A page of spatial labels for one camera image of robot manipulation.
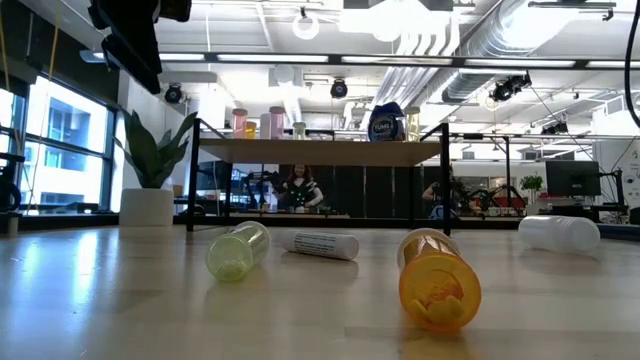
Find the shelf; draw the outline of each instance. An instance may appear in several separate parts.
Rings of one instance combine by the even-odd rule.
[[[200,139],[220,160],[245,164],[410,167],[440,154],[439,143]]]

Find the monitor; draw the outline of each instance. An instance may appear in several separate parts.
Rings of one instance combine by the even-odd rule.
[[[196,189],[226,190],[228,174],[229,167],[224,161],[207,161],[199,163],[196,175]]]
[[[547,161],[550,196],[600,196],[600,167],[596,161]]]

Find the table surface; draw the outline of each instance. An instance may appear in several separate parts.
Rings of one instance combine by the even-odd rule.
[[[200,148],[230,163],[411,167],[440,154],[434,142],[200,139]]]
[[[396,248],[406,231],[335,230],[356,261],[286,253],[283,237],[241,283],[204,252],[224,229],[92,229],[0,239],[0,359],[637,359],[640,250],[595,257],[527,249],[509,231],[454,233],[483,288],[461,333],[403,313]]]

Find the white planter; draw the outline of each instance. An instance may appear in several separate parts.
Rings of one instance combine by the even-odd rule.
[[[120,226],[173,225],[173,191],[123,189]]]

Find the ceiling light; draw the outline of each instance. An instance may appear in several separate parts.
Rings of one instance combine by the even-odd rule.
[[[467,59],[465,65],[496,66],[496,67],[573,67],[573,60],[543,60],[543,59]]]
[[[520,75],[524,76],[526,70],[508,70],[508,69],[460,69],[460,74],[489,74],[489,75]]]
[[[204,61],[204,54],[162,53],[162,61]]]
[[[623,69],[624,61],[589,61],[588,68],[614,68]],[[640,68],[640,61],[632,61],[632,68]]]
[[[275,54],[218,54],[221,62],[246,63],[327,63],[326,55],[275,55]]]
[[[303,19],[311,20],[311,26],[306,30],[303,30],[300,28],[300,22]],[[298,15],[296,15],[296,18],[293,19],[291,30],[300,39],[311,40],[314,37],[316,37],[318,33],[320,33],[320,22],[318,21],[318,18],[316,18],[315,16],[307,15],[304,12],[304,8],[301,8],[300,13],[298,13]]]
[[[343,56],[345,64],[380,64],[380,65],[451,65],[451,59],[424,56]]]

